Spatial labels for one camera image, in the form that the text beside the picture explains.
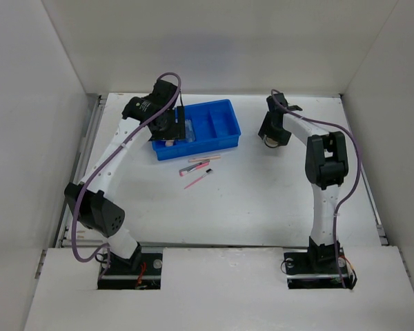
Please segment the beige makeup sponge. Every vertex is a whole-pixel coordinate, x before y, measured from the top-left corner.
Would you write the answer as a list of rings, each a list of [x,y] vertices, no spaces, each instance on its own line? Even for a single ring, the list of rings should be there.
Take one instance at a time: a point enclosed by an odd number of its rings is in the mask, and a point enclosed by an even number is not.
[[[167,141],[165,141],[165,146],[167,148],[173,147],[174,145],[175,145],[175,140],[167,140]]]

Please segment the round compact case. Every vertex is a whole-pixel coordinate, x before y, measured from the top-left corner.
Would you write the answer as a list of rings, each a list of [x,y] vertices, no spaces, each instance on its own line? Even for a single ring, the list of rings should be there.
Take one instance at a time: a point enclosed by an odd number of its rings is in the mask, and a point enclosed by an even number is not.
[[[264,137],[264,144],[266,147],[272,148],[272,149],[279,147],[279,143],[269,137]]]

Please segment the clear plastic bottle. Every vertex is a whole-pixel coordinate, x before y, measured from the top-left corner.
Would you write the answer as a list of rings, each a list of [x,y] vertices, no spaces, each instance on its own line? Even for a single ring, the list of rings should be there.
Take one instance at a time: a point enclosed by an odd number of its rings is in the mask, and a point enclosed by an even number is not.
[[[185,131],[186,131],[186,143],[195,142],[195,130],[193,128],[193,123],[190,119],[185,120]]]

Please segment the pink eyebrow comb brush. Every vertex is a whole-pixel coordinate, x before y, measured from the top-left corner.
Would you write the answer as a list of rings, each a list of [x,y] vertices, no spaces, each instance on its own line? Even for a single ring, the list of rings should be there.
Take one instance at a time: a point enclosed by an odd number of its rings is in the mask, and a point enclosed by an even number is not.
[[[195,179],[194,181],[192,181],[191,183],[189,183],[187,186],[184,187],[184,189],[188,189],[189,187],[195,185],[197,182],[201,181],[204,177],[210,175],[213,173],[212,169],[207,169],[207,171],[201,175],[199,178]]]

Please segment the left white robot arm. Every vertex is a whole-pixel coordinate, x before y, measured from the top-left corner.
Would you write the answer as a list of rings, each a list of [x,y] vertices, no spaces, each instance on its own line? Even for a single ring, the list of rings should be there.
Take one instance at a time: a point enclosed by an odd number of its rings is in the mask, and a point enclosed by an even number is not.
[[[152,115],[145,119],[134,119],[123,116],[118,124],[117,131],[113,140],[109,143],[100,160],[96,163],[95,169],[86,174],[82,188],[79,191],[77,202],[72,213],[72,225],[70,228],[72,239],[72,253],[75,259],[81,263],[87,263],[96,257],[97,253],[106,249],[107,253],[114,253],[117,257],[117,265],[125,273],[136,272],[140,267],[140,256],[135,252],[139,244],[129,233],[127,228],[121,226],[115,234],[107,238],[107,242],[100,245],[89,257],[79,255],[77,248],[77,222],[79,218],[79,209],[81,207],[84,194],[87,190],[97,193],[103,192],[103,197],[113,198],[115,196],[121,177],[126,170],[127,156],[130,152],[136,152],[145,142],[151,138],[152,134],[147,125],[171,108],[181,90],[181,78],[174,72],[166,72],[158,77],[162,80],[164,77],[172,76],[176,78],[177,85],[174,94],[169,100]]]

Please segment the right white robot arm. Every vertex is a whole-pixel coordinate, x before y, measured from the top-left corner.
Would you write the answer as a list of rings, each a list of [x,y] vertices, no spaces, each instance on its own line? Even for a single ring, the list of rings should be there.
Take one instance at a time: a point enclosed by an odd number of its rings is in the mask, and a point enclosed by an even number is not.
[[[313,227],[310,244],[330,246],[333,234],[333,217],[339,201],[339,187],[348,174],[348,156],[344,133],[329,132],[293,112],[297,106],[289,106],[282,93],[266,98],[268,112],[258,136],[269,148],[287,146],[295,136],[306,146],[305,174],[311,184],[314,199]]]

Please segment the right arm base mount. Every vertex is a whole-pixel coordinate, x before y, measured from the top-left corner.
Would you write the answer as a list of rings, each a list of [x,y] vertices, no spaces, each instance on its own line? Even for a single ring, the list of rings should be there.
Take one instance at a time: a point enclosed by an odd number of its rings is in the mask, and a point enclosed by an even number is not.
[[[357,274],[340,244],[287,250],[281,263],[290,290],[348,289],[357,285]]]

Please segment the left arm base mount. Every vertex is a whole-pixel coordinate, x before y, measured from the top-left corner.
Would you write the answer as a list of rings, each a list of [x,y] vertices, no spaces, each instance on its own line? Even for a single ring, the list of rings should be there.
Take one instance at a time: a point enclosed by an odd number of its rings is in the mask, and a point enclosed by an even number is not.
[[[122,259],[107,253],[98,253],[95,260],[100,264],[98,290],[160,290],[163,268],[161,247],[142,247],[134,259]]]

